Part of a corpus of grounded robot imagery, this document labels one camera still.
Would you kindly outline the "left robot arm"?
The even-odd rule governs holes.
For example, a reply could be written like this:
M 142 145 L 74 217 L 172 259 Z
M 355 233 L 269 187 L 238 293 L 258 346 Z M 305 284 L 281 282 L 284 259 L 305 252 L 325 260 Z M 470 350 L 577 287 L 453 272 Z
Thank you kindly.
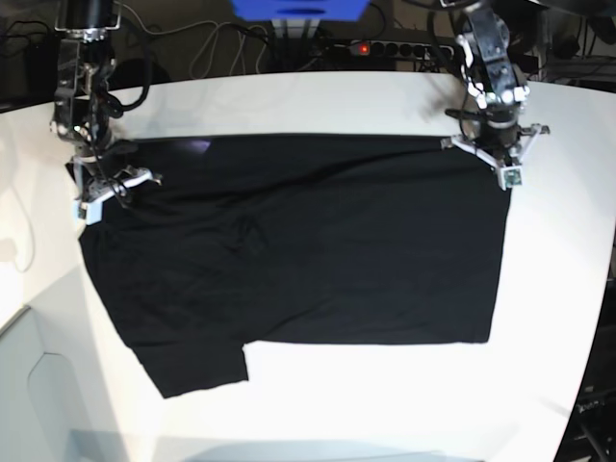
M 463 16 L 464 24 L 455 37 L 462 51 L 458 64 L 443 54 L 436 39 L 434 22 L 440 12 Z M 519 122 L 530 87 L 524 73 L 510 61 L 505 22 L 487 1 L 436 1 L 429 6 L 426 31 L 431 51 L 462 84 L 465 99 L 476 106 L 474 112 L 465 106 L 446 111 L 458 121 L 460 133 L 443 139 L 441 145 L 475 155 L 497 174 L 520 175 L 524 156 L 550 128 L 542 124 L 524 127 Z

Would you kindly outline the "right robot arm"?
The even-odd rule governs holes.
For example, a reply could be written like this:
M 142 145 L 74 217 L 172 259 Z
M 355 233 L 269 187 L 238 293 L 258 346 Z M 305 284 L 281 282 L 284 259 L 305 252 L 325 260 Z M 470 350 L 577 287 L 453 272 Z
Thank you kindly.
M 111 33 L 122 25 L 136 36 L 143 54 L 141 94 L 130 104 L 120 102 L 109 90 L 116 68 Z M 130 179 L 156 182 L 158 178 L 147 169 L 132 166 L 109 174 L 103 158 L 129 153 L 134 148 L 130 141 L 115 139 L 110 121 L 136 110 L 149 94 L 153 62 L 147 39 L 132 21 L 122 19 L 117 1 L 62 1 L 55 30 L 61 40 L 50 129 L 73 146 L 78 204 L 84 208 L 108 193 L 126 208 Z

